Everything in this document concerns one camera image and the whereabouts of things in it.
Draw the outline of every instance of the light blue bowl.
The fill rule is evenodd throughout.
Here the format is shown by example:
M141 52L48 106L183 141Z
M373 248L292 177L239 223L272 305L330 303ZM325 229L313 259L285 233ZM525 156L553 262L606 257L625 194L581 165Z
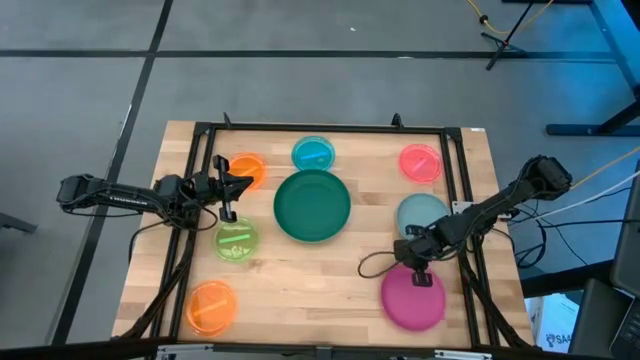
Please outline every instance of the light blue bowl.
M414 236L406 232L407 225L431 225L443 216L449 215L449 208L442 200L431 194L413 194L402 200L396 211L398 232L407 240Z
M320 136L307 136L296 143L291 160L300 170L329 170L336 152L329 140Z

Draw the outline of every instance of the black metal frame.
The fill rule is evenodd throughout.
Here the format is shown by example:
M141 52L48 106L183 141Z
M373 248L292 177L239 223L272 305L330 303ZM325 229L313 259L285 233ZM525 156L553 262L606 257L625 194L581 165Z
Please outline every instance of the black metal frame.
M453 167L451 161L451 154L449 152L449 139L453 140L456 149L456 156L458 159L458 166L460 170L462 190L464 199L467 201L473 200L471 182L469 179L469 172L466 163L466 156L464 152L464 144L462 138L462 132L460 128L432 128L432 127L405 127L402 123L400 115L395 114L391 122L391 126L352 126L352 125L287 125L287 124L233 124L227 114L224 114L224 122L222 123L196 123L193 137L191 141L189 156L187 159L185 174L193 172L195 167L195 159L198 153L198 148L201 142L201 138L207 135L207 142L205 145L205 152L202 163L202 170L208 171L210 158L213 151L213 145L215 142L215 135L217 130L257 130L257 131L309 131L309 132L348 132L348 133L389 133L389 134L424 134L438 136L440 139L442 161L444 164L444 176L447 184L447 194L450 202L457 200L456 185L453 179ZM195 232L189 232L187 242L185 244L185 253L193 256L193 246L195 245ZM166 273L172 269L172 262L175 261L177 242L179 241L180 234L172 232L171 240L167 257L165 260L164 273L162 277L163 283L166 283ZM482 279L482 286L489 291L489 283L487 279L486 267L484 264L484 257L479 247L479 239L473 238L472 243L476 256L476 271L479 274L479 278ZM193 342L179 342L177 339L182 306L185 299L186 284L188 281L190 268L187 268L186 273L180 279L180 286L176 294L176 302L172 311L171 325L169 329L168 337L153 337L147 339L121 339L111 342L97 342L97 343L85 343L85 344L72 344L61 345L54 344L54 346L48 347L35 347L24 349L13 349L0 351L0 355L3 358L19 358L19 359L36 359L47 358L95 358L95 359L111 359L111 358L126 358L128 355L132 356L146 356L147 358L153 358L162 352L168 351L168 348L163 348L165 345L175 344L193 344ZM533 348L531 349L510 349L501 347L497 330L491 319L487 316L487 325L490 345L483 345L480 343L479 326L476 319L476 308L473 299L473 294L468 284L463 280L461 274L462 288L465 300L465 309L467 311L467 320L469 325L469 337L471 347L470 349L455 349L453 351L467 351L467 352L481 352L490 353L495 359L568 359L575 358L571 355L545 353ZM155 333L160 332L159 323L152 325L152 331ZM316 358L322 360L329 360L332 358L351 358L354 355L377 355L380 357L390 356L420 356L420 357L435 357L445 356L445 352L451 351L442 348L400 348L400 347L357 347L357 346L315 346L315 345L273 345L273 344L242 344L242 343L211 343L202 344L202 351L219 351L219 352L242 352L242 353L278 353L278 354L305 354L315 355ZM175 358L175 355L170 355L170 359Z
M471 197L471 183L468 176L466 158L464 155L460 156L460 154L464 154L464 147L462 144L462 135L459 128L434 128L434 127L405 127L402 123L402 118L399 114L394 114L393 119L391 121L391 126L357 126L357 125L304 125L304 124L266 124L266 123L232 123L229 116L224 113L224 122L222 123L196 123L196 127L193 134L193 139L191 143L191 148L189 151L189 158L187 160L187 170L185 171L185 175L193 171L193 162L195 161L195 157L197 154L197 144L200 142L200 137L204 134L205 131L208 133L207 137L207 145L205 148L205 161L203 163L203 171L207 171L205 169L205 164L208 164L206 161L212 155L213 144L215 142L215 135L217 130L236 130L236 131L302 131L302 132L347 132L347 133L388 133L388 134L423 134L423 135L434 135L438 136L440 139L441 151L442 151L442 161L444 164L444 174L445 174L445 182L447 184L447 194L449 197L449 203L457 200L456 195L456 187L453 179L453 168L451 162L451 154L449 153L449 139L453 139L456 147L457 157L458 157L458 165L460 167L460 173L462 175L461 182L463 184L463 192L465 194L465 199L470 199ZM166 278L168 277L167 272L168 269L173 268L173 262L175 261L175 253L177 249L177 239L179 239L179 230L174 230L171 234L171 240L169 243L169 249L167 253L167 257L165 260L165 266L163 271L163 283L166 282ZM187 239L186 246L191 247L195 245L195 235L196 233L190 232L189 238ZM489 283L486 268L484 266L484 258L482 257L481 252L476 252L476 262L478 263L477 272L481 279L483 279L483 286L488 290ZM177 339L179 330L180 330L180 321L182 318L182 305L184 304L184 299L186 296L186 286L188 280L189 273L187 272L185 278L183 278L180 282L180 286L176 293L176 301L172 311L171 316L171 325L169 328L169 337ZM476 308L473 300L473 292L466 281L463 280L462 274L460 276L462 281L462 289L465 300L465 310L467 312L467 322L469 326L469 337L471 340L472 347L482 345L480 343L480 335L479 335L479 326L476 318ZM152 325L152 333L151 336L158 336L160 334L160 320L161 315L156 318ZM489 328L490 334L490 342L492 345L499 345L497 328L495 325L488 320L487 325ZM243 352L247 351L247 347L253 347L251 344L226 344L225 351L233 351L234 347L238 349L236 351ZM288 345L278 345L270 347L270 345L266 345L264 347L260 347L261 350L269 350L265 352L274 352L274 353L291 353L299 350L299 346L288 346ZM330 347L330 353L334 354L336 349L341 347ZM353 348L349 347L348 351L354 351ZM379 348L360 348L363 352L379 352ZM409 352L415 352L416 349L399 349L399 350L407 350ZM432 349L427 350L427 354L421 352L421 355L430 355L433 353Z

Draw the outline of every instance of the pink plate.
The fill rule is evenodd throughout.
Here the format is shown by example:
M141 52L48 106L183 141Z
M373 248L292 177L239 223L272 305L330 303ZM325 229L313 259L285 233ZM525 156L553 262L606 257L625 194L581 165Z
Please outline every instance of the pink plate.
M385 313L396 325L409 331L424 331L444 318L445 290L440 278L433 277L433 286L413 286L413 270L398 265L382 280L380 295Z
M440 155L430 146L413 144L400 153L400 169L412 181L428 184L440 176Z

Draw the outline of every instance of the yellow cable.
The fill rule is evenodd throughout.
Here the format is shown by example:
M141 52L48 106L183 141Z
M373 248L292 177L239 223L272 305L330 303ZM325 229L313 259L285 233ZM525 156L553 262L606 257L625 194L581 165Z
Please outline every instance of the yellow cable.
M542 9L540 9L535 15L533 15L531 17L531 19L527 20L527 22L525 22L522 26L520 26L520 31L526 29L529 25L533 24L534 21L536 21L536 19L538 19L538 17L540 17L540 15L542 15L545 10L547 10L547 8L549 6L551 6L551 4L553 4L555 0L549 0L549 2L547 3L547 5L545 5ZM469 5L471 5L471 7L473 7L473 9L476 11L476 14L478 14L479 17L482 17L482 15L484 15L482 13L482 11L480 11L480 9L478 8L478 6L476 4L473 3L473 0L467 0L467 2L469 3ZM505 34L509 34L511 31L500 31L500 30L496 30L496 28L494 28L490 23L489 20L486 20L483 25L486 25L487 28L491 31L493 31L496 34L500 34L500 35L505 35Z
M584 179L582 179L582 180L578 181L578 183L576 183L575 185L573 185L573 186L571 187L571 190L573 190L573 189L577 188L578 186L580 186L580 185L584 184L584 182L585 182L585 181L587 181L587 180L591 179L592 177L594 177L594 176L596 176L596 175L600 174L600 173L601 173L601 172L603 172L604 170L606 170L606 169L608 169L609 167L611 167L611 166L613 166L613 165L617 164L618 162L620 162L620 161L622 161L622 160L624 160L624 159L628 158L629 156L631 156L631 155L633 155L633 154L637 153L638 151L640 151L640 146L638 146L637 148L635 148L635 149L633 149L633 150L629 151L628 153L626 153L626 154L624 154L624 155L620 156L619 158L617 158L617 159L613 160L612 162L608 163L607 165L605 165L605 166L601 167L600 169L598 169L598 170L594 171L593 173L591 173L591 175L587 176L586 178L584 178Z

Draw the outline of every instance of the black table leg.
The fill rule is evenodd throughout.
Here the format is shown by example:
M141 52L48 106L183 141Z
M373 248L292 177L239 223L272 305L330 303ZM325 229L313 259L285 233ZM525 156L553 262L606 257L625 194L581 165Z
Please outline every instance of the black table leg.
M640 136L640 126L627 125L640 117L640 86L634 89L636 101L602 124L549 124L548 135L556 136Z
M7 214L0 213L0 228L16 229L29 234L36 231L37 226Z

